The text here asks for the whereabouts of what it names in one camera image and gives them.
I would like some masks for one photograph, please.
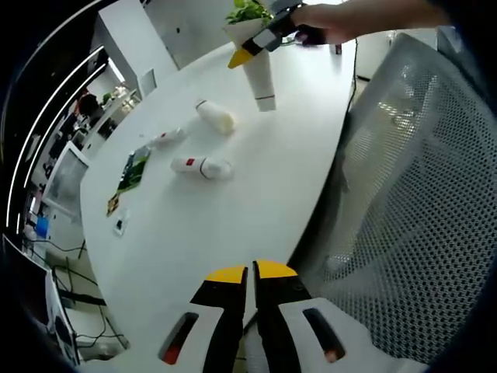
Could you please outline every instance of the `gray mesh chair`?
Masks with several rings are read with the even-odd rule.
[[[429,364],[488,278],[496,196],[490,109],[445,57],[402,35],[350,112],[293,263],[378,348]]]

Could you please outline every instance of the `person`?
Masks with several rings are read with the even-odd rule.
[[[493,67],[490,36],[495,32],[492,2],[485,0],[349,0],[338,5],[308,5],[297,9],[292,20],[322,29],[329,44],[342,44],[369,33],[451,25],[462,51],[441,51],[468,78],[497,113],[497,69]],[[444,27],[444,33],[450,32]],[[306,35],[299,33],[305,44]]]

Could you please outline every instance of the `white table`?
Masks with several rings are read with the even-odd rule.
[[[152,320],[164,322],[165,309],[189,302],[211,271],[252,266],[258,258],[287,262],[330,170],[351,93],[355,43],[345,44],[342,56],[328,46],[273,52],[277,111],[271,113],[257,111],[243,69],[227,68],[233,52],[231,45],[218,48],[156,89],[106,141],[82,181],[92,268],[132,346],[156,338]],[[196,115],[199,98],[229,108],[237,131],[229,138],[213,132]],[[107,218],[106,205],[128,154],[179,126],[191,135],[153,152],[139,187],[121,195],[130,221],[117,236],[120,209]],[[180,155],[227,159],[235,177],[213,182],[176,175],[169,165]],[[255,312],[248,284],[245,321]]]

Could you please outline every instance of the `hand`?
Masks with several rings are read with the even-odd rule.
[[[328,44],[342,44],[357,37],[353,31],[353,24],[341,5],[303,6],[296,9],[291,18],[296,26],[308,25],[321,29]],[[296,38],[305,45],[307,38],[305,33],[297,33]]]

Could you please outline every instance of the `white bottle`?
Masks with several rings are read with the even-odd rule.
[[[147,146],[151,148],[159,147],[169,144],[171,142],[179,142],[186,138],[186,132],[182,128],[174,131],[163,132],[159,136],[155,136],[148,143]]]
[[[232,134],[235,130],[233,116],[215,103],[201,99],[195,106],[195,109],[199,116],[220,134]]]
[[[196,173],[209,180],[226,180],[233,175],[229,162],[207,157],[174,158],[171,168],[177,173]]]

